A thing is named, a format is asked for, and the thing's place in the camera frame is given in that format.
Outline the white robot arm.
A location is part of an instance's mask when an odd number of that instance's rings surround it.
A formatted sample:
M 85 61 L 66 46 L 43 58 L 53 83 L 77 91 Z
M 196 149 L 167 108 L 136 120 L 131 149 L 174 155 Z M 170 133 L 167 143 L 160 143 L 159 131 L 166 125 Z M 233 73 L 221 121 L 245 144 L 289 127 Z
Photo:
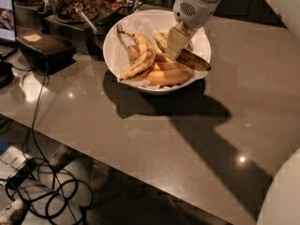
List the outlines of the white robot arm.
M 222 0 L 210 75 L 175 94 L 179 197 L 232 225 L 299 224 L 299 0 Z

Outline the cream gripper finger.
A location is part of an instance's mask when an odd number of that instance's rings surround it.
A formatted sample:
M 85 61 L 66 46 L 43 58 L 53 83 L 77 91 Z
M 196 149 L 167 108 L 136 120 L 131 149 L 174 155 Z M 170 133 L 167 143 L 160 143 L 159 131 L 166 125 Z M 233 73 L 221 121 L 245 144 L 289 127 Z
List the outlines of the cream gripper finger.
M 172 27 L 168 34 L 167 48 L 165 49 L 166 55 L 175 60 L 181 53 L 182 49 L 188 45 L 190 36 L 179 30 L 176 27 Z

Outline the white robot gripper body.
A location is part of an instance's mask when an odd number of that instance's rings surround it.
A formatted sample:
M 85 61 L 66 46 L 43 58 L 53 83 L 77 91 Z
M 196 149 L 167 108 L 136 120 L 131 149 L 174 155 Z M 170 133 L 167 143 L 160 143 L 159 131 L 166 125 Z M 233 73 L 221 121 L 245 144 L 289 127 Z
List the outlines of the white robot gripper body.
M 175 0 L 173 16 L 181 31 L 196 31 L 206 25 L 215 12 L 219 0 Z

